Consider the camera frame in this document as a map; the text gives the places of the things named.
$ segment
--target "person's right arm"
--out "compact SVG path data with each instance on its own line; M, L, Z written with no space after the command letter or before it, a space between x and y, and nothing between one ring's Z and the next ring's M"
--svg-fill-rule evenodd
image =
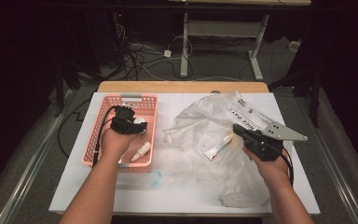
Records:
M298 198L287 174L286 162L279 157L276 161L261 161L247 147L243 151L253 160L269 190L272 215L276 224L313 223L303 203Z

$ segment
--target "pink plastic basket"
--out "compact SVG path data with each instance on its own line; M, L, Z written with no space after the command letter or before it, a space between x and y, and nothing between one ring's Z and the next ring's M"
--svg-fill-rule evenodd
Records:
M118 164L119 172L138 172L146 173L151 171L151 162L153 156L153 145L154 145L154 133L156 127L156 115L158 97L152 94L134 94L134 93L122 93L122 94L107 94L103 98L99 113L94 122L89 142L84 151L82 163L91 166L93 160L93 152L97 144L98 132L103 125L103 117L106 111L112 105L130 105L133 111L135 111L135 118L144 118L147 122L147 132L141 134L134 139L129 149L122 155L121 160ZM112 110L107 120L110 120L115 116L115 110ZM107 122L103 129L110 128L110 121ZM141 158L136 161L131 161L132 156L136 150L143 145L145 142L149 142L151 145L150 150Z

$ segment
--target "white metal desk leg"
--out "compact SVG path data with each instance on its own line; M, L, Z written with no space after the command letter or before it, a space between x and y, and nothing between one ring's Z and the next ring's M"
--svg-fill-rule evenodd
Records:
M185 19L183 24L183 49L182 49L182 61L180 66L180 76L187 77L187 63L188 63L188 48L187 48L187 38L188 38L188 13L185 13Z
M265 15L263 17L263 21L258 28L257 38L255 40L255 50L249 50L249 59L251 60L251 65L254 70L255 79L258 81L263 80L263 75L261 75L260 66L258 66L257 62L257 52L260 49L261 42L263 41L263 35L266 31L267 22L269 21L269 15Z

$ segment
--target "forearm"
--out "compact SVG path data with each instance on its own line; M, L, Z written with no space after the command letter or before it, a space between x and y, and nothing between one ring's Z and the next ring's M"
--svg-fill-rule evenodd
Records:
M110 223L118 160L102 157L68 206L60 223Z
M269 188L269 196L275 223L313 223L290 183Z

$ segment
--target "white plastic bag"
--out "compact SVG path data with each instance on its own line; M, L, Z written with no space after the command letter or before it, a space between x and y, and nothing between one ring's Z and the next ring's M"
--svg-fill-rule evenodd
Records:
M255 163L243 153L242 139L235 135L212 161L203 153L232 133L234 123L246 129L261 130L272 121L244 101L237 91L220 93L200 99L182 111L173 127L163 131L164 142L172 147L194 150L199 155L192 162L193 176L218 186L223 206L254 207L267 201L269 191Z

